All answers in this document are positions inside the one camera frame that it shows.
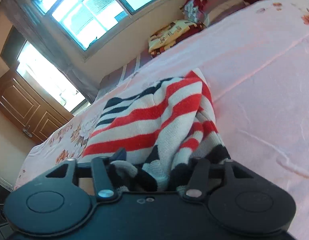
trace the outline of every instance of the folded blanket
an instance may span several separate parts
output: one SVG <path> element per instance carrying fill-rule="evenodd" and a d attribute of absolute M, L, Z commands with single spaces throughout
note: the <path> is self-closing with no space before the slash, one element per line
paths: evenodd
<path fill-rule="evenodd" d="M 202 31 L 203 28 L 203 24 L 188 20 L 171 22 L 151 35 L 149 39 L 149 53 L 152 57 L 156 57 L 180 41 Z"/>
<path fill-rule="evenodd" d="M 121 191 L 181 191 L 195 159 L 230 158 L 215 126 L 206 80 L 199 69 L 168 78 L 130 98 L 110 99 L 81 162 L 113 156 L 107 167 Z"/>

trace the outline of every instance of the cream wall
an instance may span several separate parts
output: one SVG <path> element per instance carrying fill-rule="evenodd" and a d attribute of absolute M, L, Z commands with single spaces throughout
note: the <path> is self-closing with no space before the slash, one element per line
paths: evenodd
<path fill-rule="evenodd" d="M 11 27 L 0 10 L 0 53 Z M 8 69 L 0 58 L 0 77 Z M 34 145 L 0 112 L 0 178 L 14 186 L 21 165 Z"/>
<path fill-rule="evenodd" d="M 86 62 L 55 24 L 47 23 L 47 21 L 43 23 L 64 52 L 71 57 L 72 62 L 93 82 L 99 83 L 105 75 L 125 65 L 144 50 L 148 46 L 148 37 L 152 33 L 173 20 L 183 18 L 179 7 L 184 2 L 185 0 L 165 1 L 117 34 Z"/>
<path fill-rule="evenodd" d="M 34 143 L 0 111 L 0 178 L 14 186 L 18 173 Z"/>

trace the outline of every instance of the pink bedsheet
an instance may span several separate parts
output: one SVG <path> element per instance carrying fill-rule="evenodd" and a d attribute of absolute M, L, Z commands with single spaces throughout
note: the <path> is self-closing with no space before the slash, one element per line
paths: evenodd
<path fill-rule="evenodd" d="M 34 147 L 16 186 L 64 158 L 80 158 L 109 98 L 198 67 L 231 157 L 294 197 L 289 231 L 309 240 L 309 25 L 301 18 L 307 8 L 309 0 L 260 1 L 166 51 Z"/>

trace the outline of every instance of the wooden door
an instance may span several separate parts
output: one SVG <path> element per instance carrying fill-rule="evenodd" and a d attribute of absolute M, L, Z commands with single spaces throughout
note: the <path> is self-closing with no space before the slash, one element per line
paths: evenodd
<path fill-rule="evenodd" d="M 25 81 L 16 71 L 9 70 L 0 78 L 0 110 L 26 136 L 40 144 L 73 115 L 29 76 Z"/>

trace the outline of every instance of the circular pad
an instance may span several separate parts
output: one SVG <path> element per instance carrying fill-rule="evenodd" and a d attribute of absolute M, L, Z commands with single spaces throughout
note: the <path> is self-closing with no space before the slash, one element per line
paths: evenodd
<path fill-rule="evenodd" d="M 80 223 L 91 209 L 90 197 L 62 178 L 41 176 L 6 199 L 4 212 L 14 229 L 33 235 L 63 232 Z"/>
<path fill-rule="evenodd" d="M 271 183 L 240 179 L 212 193 L 208 207 L 224 226 L 245 234 L 269 234 L 290 224 L 296 204 Z"/>
<path fill-rule="evenodd" d="M 243 192 L 236 197 L 238 207 L 248 212 L 265 212 L 273 205 L 272 198 L 262 192 Z"/>
<path fill-rule="evenodd" d="M 35 193 L 27 200 L 27 206 L 37 213 L 50 213 L 58 210 L 64 204 L 64 197 L 53 191 Z"/>

